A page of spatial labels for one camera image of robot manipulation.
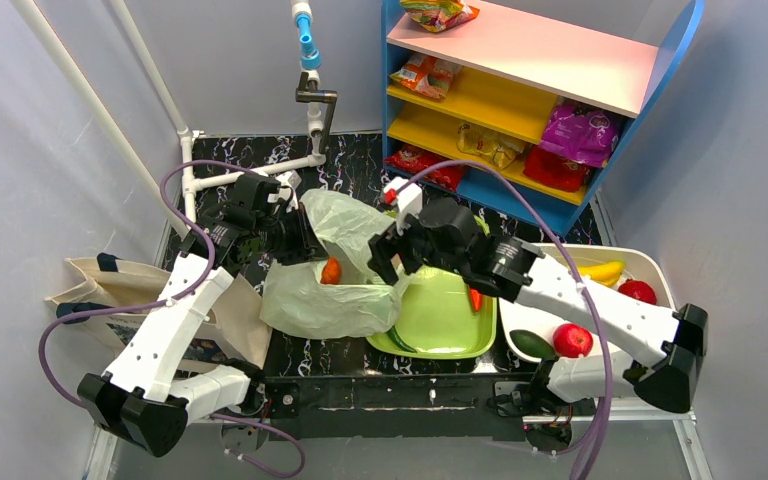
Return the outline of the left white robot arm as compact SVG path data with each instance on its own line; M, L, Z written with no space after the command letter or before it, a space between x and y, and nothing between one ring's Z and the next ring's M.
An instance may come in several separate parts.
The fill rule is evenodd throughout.
M262 252L285 265L327 258L296 195L299 183L294 171L245 172L217 214L190 225L167 285L136 334L103 374L85 375L77 388L98 426L162 457L194 421L244 403L258 372L247 360L186 380L175 372L243 263Z

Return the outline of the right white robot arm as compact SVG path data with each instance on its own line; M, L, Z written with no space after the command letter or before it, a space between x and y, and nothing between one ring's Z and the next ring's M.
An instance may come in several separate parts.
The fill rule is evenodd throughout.
M688 412L708 347L708 313L686 304L678 310L647 304L573 271L540 247L508 235L484 232L473 214L451 199L438 199L373 235L369 267L393 285L398 270L422 266L459 275L478 292L552 314L583 327L631 358L610 373L586 369L581 359L552 362L545 381L563 403L615 397L625 383L649 405Z

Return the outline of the translucent white plastic bag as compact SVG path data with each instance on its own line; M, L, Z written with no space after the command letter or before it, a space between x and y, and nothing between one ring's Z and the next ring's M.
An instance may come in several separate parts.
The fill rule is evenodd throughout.
M260 319L282 333L314 340L362 338L391 329L410 277L399 267L387 284L369 266L369 240L395 219L347 194L313 189L301 196L326 258L285 266L264 281Z

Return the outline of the yellow banana bunch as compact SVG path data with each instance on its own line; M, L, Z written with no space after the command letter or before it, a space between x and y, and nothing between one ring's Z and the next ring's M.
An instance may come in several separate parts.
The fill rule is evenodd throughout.
M625 266L623 261L615 260L597 265L578 266L577 271L582 277L611 288L622 279Z

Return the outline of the red orange tomato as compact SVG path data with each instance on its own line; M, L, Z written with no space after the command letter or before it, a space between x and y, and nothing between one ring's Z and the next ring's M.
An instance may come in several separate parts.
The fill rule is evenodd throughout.
M335 257L330 257L320 274L320 283L323 285L339 285L342 279L342 267Z

